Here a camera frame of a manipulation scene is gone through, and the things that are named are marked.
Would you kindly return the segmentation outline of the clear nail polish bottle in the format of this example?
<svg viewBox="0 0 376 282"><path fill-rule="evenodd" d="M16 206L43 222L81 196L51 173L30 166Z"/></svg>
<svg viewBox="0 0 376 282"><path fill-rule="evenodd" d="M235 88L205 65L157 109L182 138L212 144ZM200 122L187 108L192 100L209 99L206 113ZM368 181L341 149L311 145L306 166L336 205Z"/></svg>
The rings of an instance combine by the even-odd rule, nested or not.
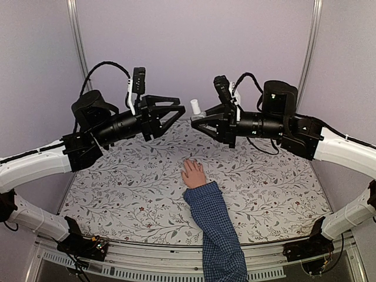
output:
<svg viewBox="0 0 376 282"><path fill-rule="evenodd" d="M200 119L203 119L206 117L206 112L200 112L198 114L193 114L191 117L190 117L190 120L193 122L195 120L200 120Z"/></svg>

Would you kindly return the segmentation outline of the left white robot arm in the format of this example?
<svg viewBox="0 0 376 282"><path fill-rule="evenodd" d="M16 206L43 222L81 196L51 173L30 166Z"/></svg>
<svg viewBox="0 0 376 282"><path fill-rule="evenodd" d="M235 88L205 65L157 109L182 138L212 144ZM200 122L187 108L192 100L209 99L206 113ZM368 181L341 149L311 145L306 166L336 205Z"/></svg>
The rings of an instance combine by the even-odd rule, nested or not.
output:
<svg viewBox="0 0 376 282"><path fill-rule="evenodd" d="M146 95L136 110L119 112L98 90L83 94L72 112L80 131L40 148L1 159L1 221L14 222L64 242L75 255L87 250L77 222L38 208L15 188L46 176L78 172L93 166L116 142L142 134L146 141L161 137L185 113L178 98Z"/></svg>

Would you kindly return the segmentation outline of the blue checkered sleeve forearm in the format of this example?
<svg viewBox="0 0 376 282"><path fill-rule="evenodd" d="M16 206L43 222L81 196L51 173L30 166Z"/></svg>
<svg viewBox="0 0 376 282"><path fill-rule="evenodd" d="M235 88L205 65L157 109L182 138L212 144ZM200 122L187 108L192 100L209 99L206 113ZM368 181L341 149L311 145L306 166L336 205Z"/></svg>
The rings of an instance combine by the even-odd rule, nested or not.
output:
<svg viewBox="0 0 376 282"><path fill-rule="evenodd" d="M247 281L244 253L218 184L187 189L183 198L203 232L204 280Z"/></svg>

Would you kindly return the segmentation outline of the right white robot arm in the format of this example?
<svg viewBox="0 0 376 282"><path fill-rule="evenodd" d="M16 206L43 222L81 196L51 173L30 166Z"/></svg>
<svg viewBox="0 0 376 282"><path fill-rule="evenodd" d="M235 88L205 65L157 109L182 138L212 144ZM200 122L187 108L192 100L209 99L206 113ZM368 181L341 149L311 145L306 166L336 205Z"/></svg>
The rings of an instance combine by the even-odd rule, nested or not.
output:
<svg viewBox="0 0 376 282"><path fill-rule="evenodd" d="M237 86L218 76L214 88L219 105L201 110L198 101L191 100L192 128L230 148L238 136L274 140L298 157L334 163L375 178L375 146L339 133L320 119L297 114L296 87L268 80L261 88L261 111L245 112Z"/></svg>

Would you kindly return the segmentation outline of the person's bare hand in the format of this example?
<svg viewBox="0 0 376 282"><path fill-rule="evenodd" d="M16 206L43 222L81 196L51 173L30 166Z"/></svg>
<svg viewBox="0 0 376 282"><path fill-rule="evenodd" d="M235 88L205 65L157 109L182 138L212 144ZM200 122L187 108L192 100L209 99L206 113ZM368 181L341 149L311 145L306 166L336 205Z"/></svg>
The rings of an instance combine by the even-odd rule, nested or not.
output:
<svg viewBox="0 0 376 282"><path fill-rule="evenodd" d="M189 189L195 189L207 183L203 165L198 163L197 160L184 160L181 175L183 182Z"/></svg>

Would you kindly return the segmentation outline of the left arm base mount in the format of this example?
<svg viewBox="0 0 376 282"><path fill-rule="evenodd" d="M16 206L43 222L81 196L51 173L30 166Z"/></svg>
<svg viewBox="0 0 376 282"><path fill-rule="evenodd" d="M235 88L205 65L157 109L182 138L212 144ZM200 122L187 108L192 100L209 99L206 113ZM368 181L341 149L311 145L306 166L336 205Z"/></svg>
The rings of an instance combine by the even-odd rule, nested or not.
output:
<svg viewBox="0 0 376 282"><path fill-rule="evenodd" d="M64 219L68 223L69 234L58 243L57 250L72 256L104 261L108 252L108 241L100 236L86 238L82 235L76 220L68 216Z"/></svg>

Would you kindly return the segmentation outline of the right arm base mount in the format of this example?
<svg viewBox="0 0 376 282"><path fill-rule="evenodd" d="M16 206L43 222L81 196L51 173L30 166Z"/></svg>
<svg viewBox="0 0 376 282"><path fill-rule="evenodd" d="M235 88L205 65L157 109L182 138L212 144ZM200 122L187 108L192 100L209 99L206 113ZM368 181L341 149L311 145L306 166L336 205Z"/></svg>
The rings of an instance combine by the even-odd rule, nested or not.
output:
<svg viewBox="0 0 376 282"><path fill-rule="evenodd" d="M283 245L283 255L288 262L323 255L334 251L332 239L325 238L322 225L325 217L315 221L309 237L305 240L286 243Z"/></svg>

